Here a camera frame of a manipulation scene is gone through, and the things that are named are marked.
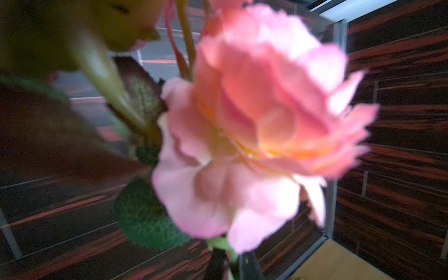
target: pink flower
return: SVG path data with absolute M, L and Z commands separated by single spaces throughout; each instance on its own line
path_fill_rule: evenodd
M 242 253 L 295 216 L 303 187 L 322 226 L 323 177 L 357 164 L 378 110 L 348 109 L 363 72 L 344 82 L 337 46 L 263 4 L 220 10 L 197 52 L 194 84 L 175 78 L 162 93 L 152 181 L 173 221 L 193 237 L 227 233 Z
M 252 3 L 254 0 L 210 0 L 214 10 L 239 8 L 243 3 Z

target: green stem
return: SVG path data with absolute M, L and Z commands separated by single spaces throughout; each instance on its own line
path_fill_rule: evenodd
M 190 72 L 193 72 L 193 65 L 196 59 L 196 52 L 194 49 L 193 35 L 191 34 L 190 23 L 187 18 L 186 7 L 188 0 L 176 0 L 177 16 L 181 23 L 181 28 L 184 33 L 185 46 L 188 53 L 188 61 L 190 63 Z
M 210 250 L 213 248 L 226 250 L 230 255 L 230 262 L 236 263 L 238 261 L 238 254 L 233 250 L 225 237 L 215 237 L 207 239 L 207 245 Z

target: light wood floor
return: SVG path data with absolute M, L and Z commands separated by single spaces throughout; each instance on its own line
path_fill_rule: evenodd
M 326 241 L 289 280 L 392 280 L 333 240 Z

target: wall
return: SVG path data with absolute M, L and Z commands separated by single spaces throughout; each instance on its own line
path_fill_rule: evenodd
M 353 103 L 379 103 L 372 152 L 339 181 L 335 240 L 396 279 L 448 275 L 448 1 L 398 0 L 349 23 Z

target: green leaf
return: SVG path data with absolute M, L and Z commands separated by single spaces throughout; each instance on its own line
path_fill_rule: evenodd
M 114 60 L 134 107 L 146 120 L 155 123 L 166 111 L 160 98 L 162 88 L 132 57 L 117 56 Z
M 95 185 L 149 171 L 113 150 L 63 96 L 31 79 L 0 76 L 0 170 L 31 180 L 63 176 Z
M 171 221 L 152 187 L 141 178 L 129 183 L 115 201 L 123 232 L 137 245 L 162 250 L 190 240 Z
M 160 148 L 156 146 L 138 147 L 137 158 L 144 164 L 155 167 L 159 161 Z

